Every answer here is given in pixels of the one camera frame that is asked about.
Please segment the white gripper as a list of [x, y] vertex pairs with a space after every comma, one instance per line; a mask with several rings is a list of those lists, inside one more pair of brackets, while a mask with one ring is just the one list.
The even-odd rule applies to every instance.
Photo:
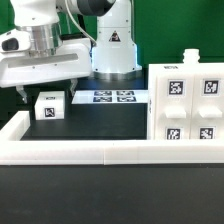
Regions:
[[0, 87], [15, 87], [27, 104], [23, 86], [70, 80], [70, 93], [75, 95], [78, 80], [92, 72], [91, 42], [87, 38], [65, 40], [56, 54], [31, 57], [27, 52], [0, 53]]

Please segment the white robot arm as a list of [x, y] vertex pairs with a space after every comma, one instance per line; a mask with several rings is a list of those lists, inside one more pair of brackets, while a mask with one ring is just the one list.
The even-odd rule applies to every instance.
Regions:
[[[120, 78], [141, 69], [131, 36], [130, 0], [10, 0], [15, 28], [0, 35], [0, 87], [69, 80], [96, 72]], [[61, 35], [58, 14], [95, 16], [97, 37]]]

